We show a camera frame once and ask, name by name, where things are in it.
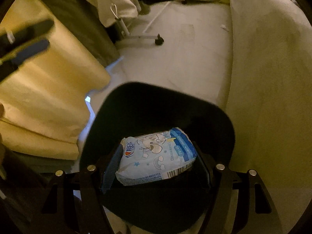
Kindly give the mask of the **blue white wipes packet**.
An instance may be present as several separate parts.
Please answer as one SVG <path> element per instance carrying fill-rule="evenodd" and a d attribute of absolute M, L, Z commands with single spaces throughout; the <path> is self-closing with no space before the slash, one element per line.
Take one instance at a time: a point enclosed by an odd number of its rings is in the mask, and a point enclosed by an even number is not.
<path fill-rule="evenodd" d="M 124 138 L 121 145 L 123 155 L 115 174 L 124 186 L 170 179 L 188 170 L 197 157 L 189 137 L 176 127 Z"/>

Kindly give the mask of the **yellow curtain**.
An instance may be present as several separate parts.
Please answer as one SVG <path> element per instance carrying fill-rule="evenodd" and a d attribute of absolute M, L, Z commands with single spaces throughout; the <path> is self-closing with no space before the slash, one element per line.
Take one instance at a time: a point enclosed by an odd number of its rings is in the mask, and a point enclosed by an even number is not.
<path fill-rule="evenodd" d="M 110 76 L 60 20 L 47 38 L 45 52 L 1 83 L 2 140 L 18 153 L 75 160 L 90 117 L 85 98 L 104 88 Z"/>

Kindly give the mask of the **grey bed with mattress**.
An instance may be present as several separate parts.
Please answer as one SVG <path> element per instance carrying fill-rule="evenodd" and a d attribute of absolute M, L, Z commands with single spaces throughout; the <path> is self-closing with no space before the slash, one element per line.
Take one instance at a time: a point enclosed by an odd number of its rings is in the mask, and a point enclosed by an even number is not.
<path fill-rule="evenodd" d="M 311 24 L 291 0 L 230 0 L 230 11 L 230 168 L 260 174 L 288 233 L 311 201 Z"/>

